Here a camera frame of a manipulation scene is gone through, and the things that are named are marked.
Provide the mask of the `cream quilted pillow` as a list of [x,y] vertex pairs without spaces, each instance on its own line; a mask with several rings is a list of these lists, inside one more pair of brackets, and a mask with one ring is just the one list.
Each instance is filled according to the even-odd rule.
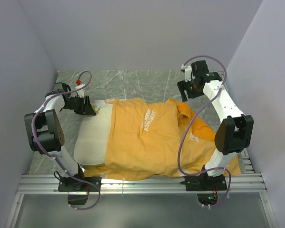
[[83,167],[105,164],[113,105],[96,100],[93,108],[96,115],[84,116],[74,149],[74,159]]

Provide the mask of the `orange pillowcase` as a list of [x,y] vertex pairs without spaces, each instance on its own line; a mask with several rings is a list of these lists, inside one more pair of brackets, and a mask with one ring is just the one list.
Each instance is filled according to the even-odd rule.
[[201,171],[214,150],[215,132],[183,102],[107,99],[113,105],[105,164],[86,176],[138,181]]

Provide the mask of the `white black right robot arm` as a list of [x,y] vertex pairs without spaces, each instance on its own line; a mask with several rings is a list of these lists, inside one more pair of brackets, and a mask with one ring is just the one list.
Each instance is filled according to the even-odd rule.
[[183,64],[184,80],[177,83],[182,101],[205,95],[220,120],[215,134],[215,150],[210,160],[197,173],[200,186],[205,190],[219,184],[231,160],[250,145],[254,119],[245,115],[233,102],[226,88],[226,76],[210,72],[206,61]]

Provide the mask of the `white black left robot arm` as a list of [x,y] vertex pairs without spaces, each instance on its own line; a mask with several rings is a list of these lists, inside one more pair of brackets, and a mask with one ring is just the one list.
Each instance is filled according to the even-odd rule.
[[30,148],[49,157],[56,165],[54,176],[70,191],[81,191],[90,187],[80,165],[67,152],[65,136],[57,114],[63,109],[73,110],[79,115],[95,116],[89,96],[85,95],[84,84],[71,91],[69,85],[56,83],[54,90],[46,94],[45,101],[35,112],[24,116]]

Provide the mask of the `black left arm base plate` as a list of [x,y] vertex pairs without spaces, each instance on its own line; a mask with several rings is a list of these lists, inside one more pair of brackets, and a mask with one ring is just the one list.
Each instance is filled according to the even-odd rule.
[[[58,172],[54,172],[54,177],[59,181],[58,191],[59,192],[75,192],[75,191],[87,191],[87,192],[97,192],[97,189],[85,182],[80,182],[74,180],[73,178],[67,176],[62,177],[62,175]],[[85,177],[81,172],[75,175],[75,178],[90,182],[94,184],[98,189],[101,188],[101,177]]]

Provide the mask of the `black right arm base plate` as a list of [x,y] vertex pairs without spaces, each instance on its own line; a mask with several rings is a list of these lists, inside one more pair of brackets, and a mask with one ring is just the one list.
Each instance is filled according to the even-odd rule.
[[226,180],[223,175],[211,177],[204,173],[199,176],[185,176],[184,181],[180,184],[185,185],[186,191],[227,190]]

